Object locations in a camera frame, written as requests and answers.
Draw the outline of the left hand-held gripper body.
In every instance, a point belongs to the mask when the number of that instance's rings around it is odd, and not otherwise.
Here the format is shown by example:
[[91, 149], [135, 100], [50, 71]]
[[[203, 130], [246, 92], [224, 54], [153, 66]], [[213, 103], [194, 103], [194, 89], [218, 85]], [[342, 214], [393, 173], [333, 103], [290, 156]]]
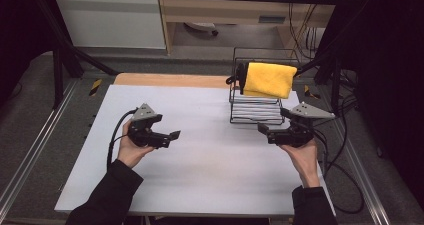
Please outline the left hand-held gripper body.
[[154, 148], [169, 147], [171, 141], [169, 135], [156, 133], [152, 130], [152, 126], [155, 123], [152, 123], [150, 118], [156, 114], [147, 103], [143, 103], [131, 117], [127, 135], [135, 145]]

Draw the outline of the black metal stand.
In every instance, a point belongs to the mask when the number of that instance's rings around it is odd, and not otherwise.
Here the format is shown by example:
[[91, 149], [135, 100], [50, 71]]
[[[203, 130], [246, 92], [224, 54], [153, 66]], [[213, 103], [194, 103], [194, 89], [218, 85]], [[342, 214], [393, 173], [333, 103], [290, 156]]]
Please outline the black metal stand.
[[301, 66], [296, 76], [299, 76], [306, 71], [318, 66], [318, 71], [314, 75], [314, 82], [316, 85], [325, 85], [328, 81], [331, 81], [331, 96], [330, 96], [330, 108], [335, 115], [339, 115], [339, 91], [340, 91], [340, 79], [341, 79], [341, 62], [337, 55], [331, 52], [322, 53], [315, 57], [312, 61]]
[[56, 109], [64, 100], [63, 69], [66, 69], [72, 78], [81, 78], [84, 74], [80, 60], [83, 60], [108, 75], [116, 76], [118, 71], [95, 60], [73, 45], [67, 31], [66, 24], [60, 13], [60, 9], [54, 12], [51, 6], [52, 0], [35, 0], [44, 20], [46, 21], [53, 41], [53, 71], [54, 71], [54, 104]]

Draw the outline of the person's left hand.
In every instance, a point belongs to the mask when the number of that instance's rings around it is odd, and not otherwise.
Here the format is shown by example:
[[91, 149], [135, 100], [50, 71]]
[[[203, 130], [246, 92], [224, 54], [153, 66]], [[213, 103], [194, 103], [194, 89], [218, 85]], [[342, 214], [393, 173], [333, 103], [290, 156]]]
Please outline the person's left hand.
[[122, 127], [122, 137], [118, 150], [117, 159], [129, 168], [134, 168], [141, 159], [154, 150], [151, 146], [139, 147], [127, 136], [131, 121], [128, 120]]

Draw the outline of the yellow cloth with black trim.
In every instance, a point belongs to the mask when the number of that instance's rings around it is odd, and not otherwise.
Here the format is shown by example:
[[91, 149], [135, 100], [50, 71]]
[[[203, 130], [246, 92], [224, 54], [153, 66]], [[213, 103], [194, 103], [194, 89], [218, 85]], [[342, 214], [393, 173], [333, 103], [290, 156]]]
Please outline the yellow cloth with black trim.
[[245, 96], [287, 99], [297, 68], [284, 64], [249, 62], [238, 64], [227, 84], [238, 81]]

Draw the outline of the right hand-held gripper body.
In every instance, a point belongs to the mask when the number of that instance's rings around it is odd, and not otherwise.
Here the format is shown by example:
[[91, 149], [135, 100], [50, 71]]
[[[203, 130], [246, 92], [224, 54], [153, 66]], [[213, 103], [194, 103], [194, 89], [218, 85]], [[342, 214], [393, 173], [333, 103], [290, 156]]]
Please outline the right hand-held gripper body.
[[313, 139], [313, 121], [315, 119], [335, 118], [334, 113], [324, 111], [305, 102], [298, 104], [289, 111], [293, 114], [292, 118], [288, 118], [290, 126], [286, 129], [269, 128], [267, 133], [269, 144], [300, 147]]

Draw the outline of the white chair base with wheel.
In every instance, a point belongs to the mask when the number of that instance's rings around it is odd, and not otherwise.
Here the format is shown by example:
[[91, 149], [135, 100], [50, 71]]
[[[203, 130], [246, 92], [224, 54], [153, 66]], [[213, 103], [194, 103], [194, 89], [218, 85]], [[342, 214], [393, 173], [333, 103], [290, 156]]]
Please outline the white chair base with wheel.
[[210, 32], [213, 36], [217, 36], [219, 34], [216, 29], [216, 26], [213, 23], [186, 22], [185, 25], [198, 31]]

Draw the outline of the white table mat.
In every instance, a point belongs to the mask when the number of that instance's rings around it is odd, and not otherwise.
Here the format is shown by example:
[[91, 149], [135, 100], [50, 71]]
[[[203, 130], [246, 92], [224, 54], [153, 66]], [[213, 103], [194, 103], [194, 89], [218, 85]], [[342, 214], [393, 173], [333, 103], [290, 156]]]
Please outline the white table mat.
[[169, 147], [146, 155], [135, 215], [281, 217], [293, 212], [301, 180], [288, 155], [253, 124], [232, 124], [229, 92], [219, 88], [112, 85], [55, 206], [83, 204], [106, 172], [108, 146], [121, 116], [147, 103], [163, 119], [159, 133], [178, 131]]

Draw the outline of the black wire rack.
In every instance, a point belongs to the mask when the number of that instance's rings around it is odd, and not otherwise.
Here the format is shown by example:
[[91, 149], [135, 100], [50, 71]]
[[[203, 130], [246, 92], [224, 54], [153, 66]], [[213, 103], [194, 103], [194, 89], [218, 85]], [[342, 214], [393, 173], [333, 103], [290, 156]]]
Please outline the black wire rack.
[[234, 124], [281, 125], [285, 118], [281, 108], [287, 108], [289, 101], [281, 98], [246, 96], [241, 93], [242, 73], [247, 71], [249, 62], [277, 63], [290, 66], [300, 64], [297, 52], [285, 48], [235, 47], [232, 55], [232, 73], [226, 80], [229, 85], [230, 122]]

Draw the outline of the white cabinet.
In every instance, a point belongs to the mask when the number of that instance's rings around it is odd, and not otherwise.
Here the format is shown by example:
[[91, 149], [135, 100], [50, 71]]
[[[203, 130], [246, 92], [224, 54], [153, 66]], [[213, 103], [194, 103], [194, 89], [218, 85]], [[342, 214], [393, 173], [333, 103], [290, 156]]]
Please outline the white cabinet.
[[166, 47], [158, 0], [57, 0], [79, 47]]

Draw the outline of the aluminium rail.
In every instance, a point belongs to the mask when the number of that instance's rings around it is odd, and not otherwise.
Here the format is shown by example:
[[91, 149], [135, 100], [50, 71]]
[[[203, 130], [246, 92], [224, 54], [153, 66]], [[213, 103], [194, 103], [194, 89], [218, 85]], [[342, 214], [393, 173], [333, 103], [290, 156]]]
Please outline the aluminium rail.
[[371, 182], [365, 167], [353, 147], [353, 143], [347, 136], [347, 131], [340, 120], [333, 120], [334, 129], [338, 137], [345, 144], [344, 154], [351, 167], [353, 175], [359, 184], [368, 211], [375, 225], [390, 225], [390, 219], [382, 205], [379, 196]]
[[58, 107], [53, 109], [52, 112], [49, 114], [49, 117], [47, 118], [40, 132], [37, 134], [37, 137], [31, 144], [17, 171], [14, 173], [6, 189], [0, 196], [0, 221], [4, 220], [7, 216], [7, 213], [11, 209], [16, 197], [18, 196], [32, 168], [34, 167], [34, 164], [38, 160], [38, 157], [44, 149], [44, 146], [48, 142], [58, 121], [62, 117], [63, 112], [67, 108], [79, 83], [79, 79], [72, 79], [68, 83], [64, 91], [63, 100], [59, 103]]

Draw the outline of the person's right hand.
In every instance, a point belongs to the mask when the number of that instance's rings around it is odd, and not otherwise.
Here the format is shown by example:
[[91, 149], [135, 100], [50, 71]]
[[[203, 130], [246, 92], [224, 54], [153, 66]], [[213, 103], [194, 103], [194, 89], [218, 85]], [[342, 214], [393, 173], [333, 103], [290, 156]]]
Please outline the person's right hand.
[[289, 155], [296, 171], [299, 173], [304, 188], [320, 186], [317, 168], [318, 148], [314, 139], [311, 139], [300, 147], [280, 145], [280, 148]]

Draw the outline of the wooden desk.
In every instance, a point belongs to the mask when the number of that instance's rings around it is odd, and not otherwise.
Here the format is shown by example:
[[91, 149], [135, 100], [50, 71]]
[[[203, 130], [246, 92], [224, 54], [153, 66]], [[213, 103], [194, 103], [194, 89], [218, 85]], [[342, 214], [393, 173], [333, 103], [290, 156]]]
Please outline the wooden desk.
[[265, 24], [277, 28], [284, 47], [293, 49], [308, 28], [325, 28], [332, 5], [287, 5], [222, 0], [159, 0], [165, 45], [173, 49], [178, 23]]

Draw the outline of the black curtain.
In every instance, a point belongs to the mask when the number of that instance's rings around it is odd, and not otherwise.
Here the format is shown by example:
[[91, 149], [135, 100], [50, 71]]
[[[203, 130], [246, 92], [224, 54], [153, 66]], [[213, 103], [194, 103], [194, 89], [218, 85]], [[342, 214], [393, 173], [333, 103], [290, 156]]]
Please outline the black curtain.
[[30, 62], [51, 49], [47, 24], [35, 0], [0, 0], [0, 107]]
[[424, 0], [349, 0], [319, 51], [358, 76], [356, 94], [383, 151], [424, 207]]

